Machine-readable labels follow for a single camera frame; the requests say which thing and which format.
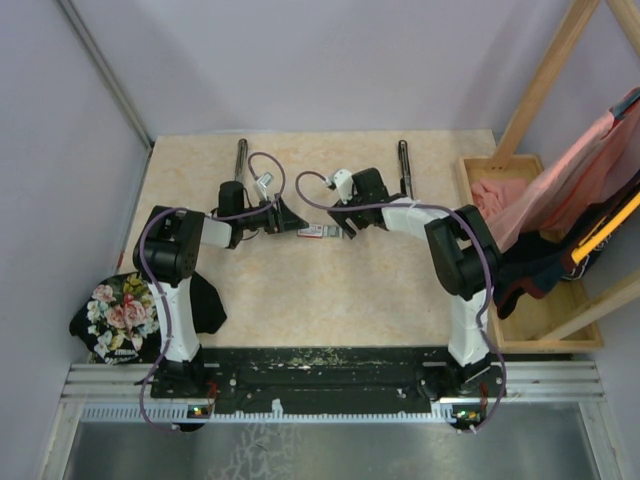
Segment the black silver stapler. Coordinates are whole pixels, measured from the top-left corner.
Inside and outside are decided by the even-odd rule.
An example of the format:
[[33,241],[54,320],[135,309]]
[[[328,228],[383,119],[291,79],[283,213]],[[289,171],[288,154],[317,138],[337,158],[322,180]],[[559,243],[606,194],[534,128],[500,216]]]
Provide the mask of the black silver stapler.
[[240,184],[244,183],[244,170],[248,159],[249,146],[245,138],[237,142],[236,162],[234,166],[234,180]]
[[401,170],[401,191],[409,198],[414,197],[411,165],[409,159],[408,142],[404,139],[398,142],[398,158]]

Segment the grey staple box tray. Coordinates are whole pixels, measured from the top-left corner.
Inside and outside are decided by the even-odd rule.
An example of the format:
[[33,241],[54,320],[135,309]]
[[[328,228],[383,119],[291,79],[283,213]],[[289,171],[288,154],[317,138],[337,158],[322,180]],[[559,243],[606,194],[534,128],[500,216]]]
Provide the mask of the grey staple box tray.
[[323,236],[326,238],[342,238],[344,236],[344,231],[339,226],[325,225],[323,227]]

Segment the red staple box sleeve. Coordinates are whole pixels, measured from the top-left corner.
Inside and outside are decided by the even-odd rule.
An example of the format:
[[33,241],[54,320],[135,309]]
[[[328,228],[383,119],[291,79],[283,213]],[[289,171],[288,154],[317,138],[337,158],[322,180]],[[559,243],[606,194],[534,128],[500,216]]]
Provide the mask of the red staple box sleeve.
[[324,236],[323,225],[309,225],[306,228],[299,229],[297,235],[303,238],[322,238]]

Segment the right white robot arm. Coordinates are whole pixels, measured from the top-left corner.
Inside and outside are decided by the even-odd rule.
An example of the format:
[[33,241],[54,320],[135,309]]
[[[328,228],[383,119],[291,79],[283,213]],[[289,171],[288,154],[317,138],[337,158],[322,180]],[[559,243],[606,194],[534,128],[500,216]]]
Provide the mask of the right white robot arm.
[[473,393],[489,369],[489,281],[502,261],[479,210],[426,205],[413,199],[406,179],[400,181],[400,192],[391,195],[376,168],[356,173],[339,169],[325,184],[339,196],[329,215],[348,237],[375,226],[428,244],[436,277],[452,296],[448,352],[455,364],[446,372],[447,384],[458,395]]

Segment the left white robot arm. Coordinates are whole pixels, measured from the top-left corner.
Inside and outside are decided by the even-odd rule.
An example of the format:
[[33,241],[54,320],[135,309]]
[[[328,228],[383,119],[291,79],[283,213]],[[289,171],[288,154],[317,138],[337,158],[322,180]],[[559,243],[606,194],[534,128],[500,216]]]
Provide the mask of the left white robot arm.
[[135,245],[133,262],[156,303],[160,368],[166,371],[177,367],[172,377],[176,389],[194,397],[208,384],[207,371],[196,365],[201,343],[190,293],[200,246],[234,249],[246,231],[263,230],[272,235],[308,226],[280,196],[270,199],[263,194],[256,207],[247,206],[245,188],[239,181],[220,185],[214,217],[177,207],[153,207]]

